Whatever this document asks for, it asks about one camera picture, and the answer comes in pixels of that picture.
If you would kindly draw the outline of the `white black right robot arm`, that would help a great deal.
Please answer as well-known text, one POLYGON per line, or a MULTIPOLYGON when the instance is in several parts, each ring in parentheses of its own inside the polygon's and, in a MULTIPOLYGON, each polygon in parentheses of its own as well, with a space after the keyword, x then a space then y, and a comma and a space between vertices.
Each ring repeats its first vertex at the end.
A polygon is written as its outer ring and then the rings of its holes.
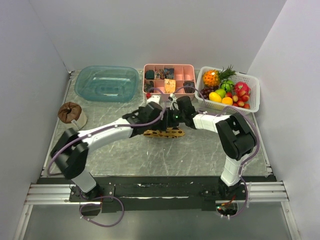
POLYGON ((245 161, 258 147, 258 139, 245 117, 236 112, 231 115, 210 115, 197 112, 188 96, 169 97, 170 107, 166 110, 167 126, 176 127, 184 123, 196 130, 217 133, 226 155, 224 168, 218 180, 218 193, 230 199, 239 188, 245 161))

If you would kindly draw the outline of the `yellow beetle print tie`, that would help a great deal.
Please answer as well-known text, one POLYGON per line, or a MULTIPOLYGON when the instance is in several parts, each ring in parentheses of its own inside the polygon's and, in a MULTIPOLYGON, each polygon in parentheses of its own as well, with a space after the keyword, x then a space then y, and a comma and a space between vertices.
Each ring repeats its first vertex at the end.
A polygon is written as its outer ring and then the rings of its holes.
POLYGON ((143 133, 145 137, 176 139, 183 137, 185 132, 179 127, 168 127, 166 130, 146 130, 143 133))

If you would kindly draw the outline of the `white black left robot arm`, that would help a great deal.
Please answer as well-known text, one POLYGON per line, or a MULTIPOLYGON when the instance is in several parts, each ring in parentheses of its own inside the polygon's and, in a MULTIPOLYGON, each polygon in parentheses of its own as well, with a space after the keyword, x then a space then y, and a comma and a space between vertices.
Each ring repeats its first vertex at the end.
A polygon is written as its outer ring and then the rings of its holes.
POLYGON ((72 181, 86 200, 95 200, 102 192, 91 173, 85 169, 88 155, 113 142, 143 134, 161 121, 165 110, 151 101, 104 126, 79 132, 67 129, 50 153, 47 173, 55 163, 65 179, 72 181))

